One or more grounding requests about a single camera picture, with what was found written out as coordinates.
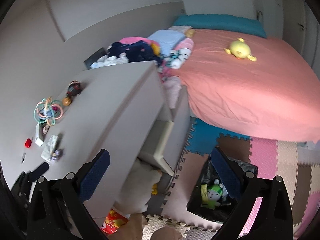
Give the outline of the white plush toy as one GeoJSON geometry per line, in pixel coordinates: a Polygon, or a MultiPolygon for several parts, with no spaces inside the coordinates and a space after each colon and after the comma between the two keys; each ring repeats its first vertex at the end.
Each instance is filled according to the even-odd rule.
{"type": "Polygon", "coordinates": [[[161,170],[136,159],[120,193],[115,198],[114,207],[125,215],[144,213],[148,209],[152,187],[161,177],[161,170]]]}

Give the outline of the light blue folded cloth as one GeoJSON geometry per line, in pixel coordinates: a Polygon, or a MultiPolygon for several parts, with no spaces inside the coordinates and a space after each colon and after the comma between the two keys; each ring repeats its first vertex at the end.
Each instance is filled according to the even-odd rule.
{"type": "Polygon", "coordinates": [[[159,44],[162,56],[168,56],[170,51],[185,38],[184,33],[169,29],[161,29],[148,36],[149,40],[159,44]]]}

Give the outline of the green white doll toy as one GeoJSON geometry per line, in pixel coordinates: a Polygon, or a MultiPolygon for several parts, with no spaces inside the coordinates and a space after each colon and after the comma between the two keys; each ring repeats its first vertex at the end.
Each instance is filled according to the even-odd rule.
{"type": "Polygon", "coordinates": [[[223,198],[223,183],[215,179],[212,185],[201,185],[201,202],[202,206],[214,210],[221,205],[220,200],[223,198]]]}

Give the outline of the white grey desk cabinet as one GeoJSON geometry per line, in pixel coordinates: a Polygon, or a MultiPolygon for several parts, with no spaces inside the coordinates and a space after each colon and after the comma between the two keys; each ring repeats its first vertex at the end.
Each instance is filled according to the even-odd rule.
{"type": "MultiPolygon", "coordinates": [[[[102,223],[114,204],[153,123],[170,119],[154,62],[119,64],[80,72],[75,76],[84,89],[65,110],[49,135],[61,137],[62,158],[50,166],[48,179],[60,179],[77,171],[101,150],[111,162],[92,198],[89,213],[102,223]]],[[[1,162],[7,183],[21,171],[42,162],[37,145],[24,148],[35,136],[33,110],[44,97],[62,97],[58,87],[65,77],[45,77],[28,70],[1,71],[1,162]],[[22,154],[26,153],[21,164],[22,154]]]]}

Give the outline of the white quilted garment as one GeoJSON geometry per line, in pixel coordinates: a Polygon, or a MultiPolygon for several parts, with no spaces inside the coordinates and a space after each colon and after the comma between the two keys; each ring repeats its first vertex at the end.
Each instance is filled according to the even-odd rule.
{"type": "Polygon", "coordinates": [[[125,64],[125,63],[129,63],[129,59],[126,56],[116,57],[116,56],[105,55],[99,58],[97,61],[93,62],[90,65],[90,68],[95,69],[95,68],[114,66],[117,64],[125,64]]]}

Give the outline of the purple bow hair clip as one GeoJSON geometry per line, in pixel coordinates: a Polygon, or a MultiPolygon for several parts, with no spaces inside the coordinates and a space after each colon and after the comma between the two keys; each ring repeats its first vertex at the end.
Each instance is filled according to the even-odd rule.
{"type": "Polygon", "coordinates": [[[51,155],[51,160],[52,161],[58,161],[63,155],[63,150],[62,149],[57,149],[55,150],[52,155],[51,155]]]}

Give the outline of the teal pillow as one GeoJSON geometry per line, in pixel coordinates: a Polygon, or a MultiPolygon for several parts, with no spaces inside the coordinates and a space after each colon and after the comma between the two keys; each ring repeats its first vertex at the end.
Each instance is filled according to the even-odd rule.
{"type": "Polygon", "coordinates": [[[225,14],[181,15],[173,26],[188,25],[194,29],[226,30],[267,38],[258,20],[225,14]]]}

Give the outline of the dark red ball toy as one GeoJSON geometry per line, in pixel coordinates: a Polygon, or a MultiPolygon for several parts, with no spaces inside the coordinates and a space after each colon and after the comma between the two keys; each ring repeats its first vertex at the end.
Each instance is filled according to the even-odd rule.
{"type": "Polygon", "coordinates": [[[72,81],[67,88],[67,96],[75,97],[78,96],[82,92],[81,83],[79,81],[72,81]]]}

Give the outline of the red heart toy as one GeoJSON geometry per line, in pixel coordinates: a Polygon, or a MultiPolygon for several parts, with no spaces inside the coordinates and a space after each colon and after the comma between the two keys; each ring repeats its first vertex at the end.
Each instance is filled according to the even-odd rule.
{"type": "Polygon", "coordinates": [[[24,146],[25,148],[30,148],[32,145],[32,139],[28,138],[25,143],[24,143],[24,146]]]}

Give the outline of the crumpled white tissue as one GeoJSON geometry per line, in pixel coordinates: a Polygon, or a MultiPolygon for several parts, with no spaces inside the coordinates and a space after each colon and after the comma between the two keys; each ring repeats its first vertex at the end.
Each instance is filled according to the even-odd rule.
{"type": "Polygon", "coordinates": [[[53,154],[56,150],[59,137],[57,135],[51,135],[48,142],[46,143],[42,153],[41,158],[45,161],[52,161],[53,154]]]}

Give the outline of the yellow plush duck toy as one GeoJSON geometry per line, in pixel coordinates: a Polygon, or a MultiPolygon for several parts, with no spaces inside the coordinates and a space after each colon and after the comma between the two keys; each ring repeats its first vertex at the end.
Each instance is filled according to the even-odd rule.
{"type": "Polygon", "coordinates": [[[243,38],[238,38],[231,42],[229,47],[225,48],[224,51],[228,55],[235,56],[237,59],[249,59],[252,62],[257,61],[257,58],[251,54],[251,49],[243,38]]]}

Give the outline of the open white drawer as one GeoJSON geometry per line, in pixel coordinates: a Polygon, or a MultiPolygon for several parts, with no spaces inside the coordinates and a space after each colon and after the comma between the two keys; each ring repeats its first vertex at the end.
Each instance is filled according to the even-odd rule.
{"type": "Polygon", "coordinates": [[[182,86],[171,110],[172,120],[158,118],[138,155],[139,159],[173,176],[191,126],[188,92],[182,86]]]}

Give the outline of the white rectangular carton box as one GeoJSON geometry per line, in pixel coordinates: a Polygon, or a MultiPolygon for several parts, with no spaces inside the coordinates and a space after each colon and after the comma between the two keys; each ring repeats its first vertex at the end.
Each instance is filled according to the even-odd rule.
{"type": "Polygon", "coordinates": [[[39,147],[44,144],[43,127],[40,123],[37,123],[35,128],[35,144],[39,147]]]}

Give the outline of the red yellow paper packet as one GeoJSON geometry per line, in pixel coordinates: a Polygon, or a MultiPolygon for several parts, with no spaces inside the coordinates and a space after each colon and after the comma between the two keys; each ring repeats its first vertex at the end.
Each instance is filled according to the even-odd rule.
{"type": "Polygon", "coordinates": [[[118,213],[116,210],[111,209],[106,216],[101,227],[102,232],[107,235],[115,233],[121,226],[129,221],[128,218],[118,213]]]}

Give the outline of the pink folded cloth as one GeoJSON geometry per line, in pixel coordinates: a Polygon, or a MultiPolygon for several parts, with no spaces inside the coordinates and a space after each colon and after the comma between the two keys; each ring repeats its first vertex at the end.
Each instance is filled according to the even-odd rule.
{"type": "Polygon", "coordinates": [[[144,38],[144,37],[138,37],[138,36],[125,37],[125,38],[122,38],[119,42],[122,44],[133,44],[139,41],[145,42],[148,45],[152,44],[152,41],[150,39],[144,38]]]}

